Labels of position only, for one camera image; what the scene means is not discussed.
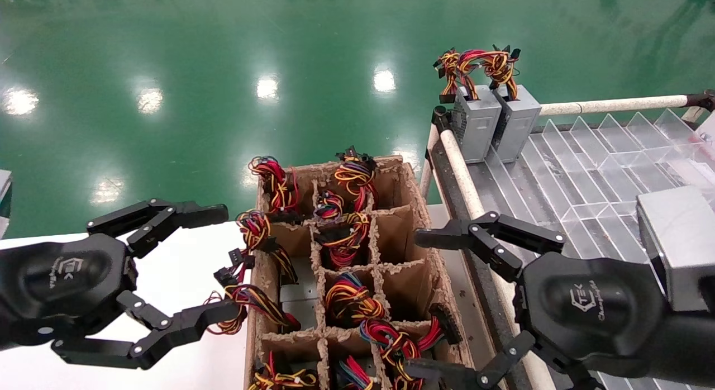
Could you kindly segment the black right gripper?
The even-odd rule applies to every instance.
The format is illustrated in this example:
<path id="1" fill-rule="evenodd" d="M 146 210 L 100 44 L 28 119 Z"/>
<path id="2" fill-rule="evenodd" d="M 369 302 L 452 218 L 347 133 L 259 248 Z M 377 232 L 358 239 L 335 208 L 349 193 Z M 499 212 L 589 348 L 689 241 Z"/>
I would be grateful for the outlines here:
<path id="1" fill-rule="evenodd" d="M 713 379 L 713 317 L 674 311 L 647 264 L 565 257 L 559 254 L 562 233 L 495 211 L 416 229 L 414 243 L 470 250 L 504 281 L 517 283 L 514 306 L 525 330 L 482 369 L 407 359 L 411 377 L 452 389 L 493 389 L 526 359 L 526 378 L 538 389 L 556 388 L 547 365 L 568 375 L 575 389 L 603 389 L 590 370 L 625 378 Z M 504 243 L 542 256 L 525 265 Z"/>

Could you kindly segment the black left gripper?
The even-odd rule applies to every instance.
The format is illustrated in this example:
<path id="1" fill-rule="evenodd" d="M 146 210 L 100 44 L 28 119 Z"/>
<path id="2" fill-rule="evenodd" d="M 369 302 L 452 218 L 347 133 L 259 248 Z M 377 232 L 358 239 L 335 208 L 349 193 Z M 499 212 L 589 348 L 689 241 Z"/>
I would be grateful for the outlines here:
<path id="1" fill-rule="evenodd" d="M 151 369 L 172 349 L 199 341 L 209 326 L 237 318 L 239 308 L 221 300 L 169 318 L 131 292 L 137 278 L 133 257 L 145 257 L 179 228 L 227 220 L 225 204 L 151 199 L 89 220 L 84 239 L 3 249 L 2 348 L 56 340 L 51 349 L 67 364 Z M 128 232 L 133 234 L 127 245 L 116 239 Z M 135 343 L 85 337 L 124 310 L 150 329 L 146 337 Z"/>

